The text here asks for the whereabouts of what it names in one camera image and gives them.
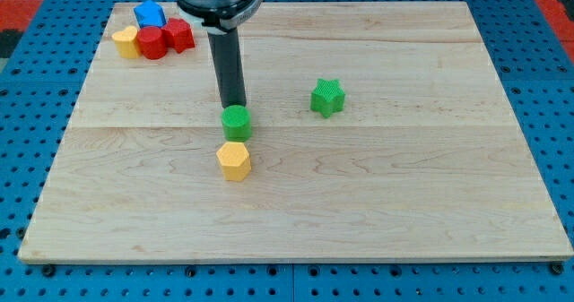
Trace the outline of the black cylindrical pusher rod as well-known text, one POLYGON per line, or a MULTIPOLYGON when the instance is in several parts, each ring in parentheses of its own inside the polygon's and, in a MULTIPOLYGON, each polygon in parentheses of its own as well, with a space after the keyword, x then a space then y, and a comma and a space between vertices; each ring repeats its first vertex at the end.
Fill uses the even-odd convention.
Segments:
POLYGON ((225 34, 208 34, 214 71, 223 108, 247 105, 239 34, 233 29, 225 34))

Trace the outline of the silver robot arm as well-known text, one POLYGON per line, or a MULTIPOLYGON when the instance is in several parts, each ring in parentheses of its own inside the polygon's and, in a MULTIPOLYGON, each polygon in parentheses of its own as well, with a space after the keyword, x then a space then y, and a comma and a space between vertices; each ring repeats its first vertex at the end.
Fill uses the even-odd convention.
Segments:
POLYGON ((222 106, 247 104, 238 27, 264 0, 176 0, 181 17, 207 32, 222 106))

